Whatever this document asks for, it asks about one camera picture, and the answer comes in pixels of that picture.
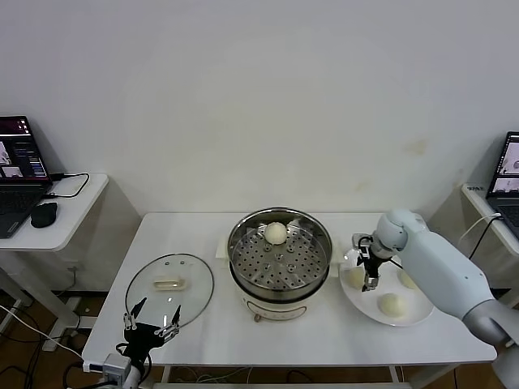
glass lid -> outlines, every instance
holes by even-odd
[[[164,327],[180,309],[180,327],[195,320],[211,300],[214,281],[209,266],[191,254],[167,254],[143,267],[130,282],[129,313],[147,298],[137,322]]]

wooden floor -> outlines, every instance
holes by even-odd
[[[96,316],[101,309],[104,298],[89,297],[83,298],[78,306],[77,312],[82,315]],[[0,304],[8,306],[12,301],[8,297],[0,296]],[[25,310],[38,323],[42,330],[50,329],[55,317],[43,306],[35,302]],[[21,317],[31,324],[30,318]],[[7,335],[19,340],[37,340],[37,334],[27,329],[21,324],[13,323]],[[71,340],[75,348],[81,348],[87,339],[86,335],[77,335]],[[16,365],[26,369],[31,355],[37,348],[37,343],[17,343],[8,340],[5,336],[0,336],[0,372],[10,365]],[[68,365],[79,358],[74,354],[59,348],[55,352],[41,352],[39,361],[34,374],[34,389],[59,389],[62,388],[62,375]],[[375,383],[390,382],[391,378],[387,368],[298,368],[294,370],[287,368],[254,368],[251,371],[250,383]],[[409,377],[418,367],[408,366],[404,368],[405,377]],[[193,382],[195,377],[210,374],[218,377],[230,374],[236,368],[207,368],[202,366],[173,367],[169,381]],[[228,377],[228,383],[245,383],[247,380],[248,369]],[[500,389],[503,386],[492,372],[489,364],[463,365],[456,370],[458,389]],[[154,367],[152,377],[155,381],[160,381],[162,375],[161,367]],[[68,383],[72,387],[82,387],[97,383],[99,374],[86,374],[81,370],[73,369],[69,374]],[[9,369],[0,374],[0,388],[24,389],[24,375],[19,371]],[[449,373],[438,379],[427,387],[427,389],[456,389],[454,374]]]

monitor screen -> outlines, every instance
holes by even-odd
[[[509,132],[488,195],[519,195],[519,133]]]
[[[0,118],[0,182],[48,180],[27,118]]]

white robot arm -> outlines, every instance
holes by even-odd
[[[363,290],[374,289],[379,265],[398,255],[404,270],[439,310],[459,318],[488,344],[513,343],[494,362],[494,370],[507,388],[519,388],[519,312],[494,299],[483,272],[430,231],[421,216],[391,211],[380,218],[371,236],[356,234],[354,246],[367,248],[362,257]]]

computer mouse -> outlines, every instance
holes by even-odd
[[[37,229],[43,229],[51,225],[56,220],[56,211],[58,205],[56,203],[45,203],[34,207],[31,212],[31,225]]]

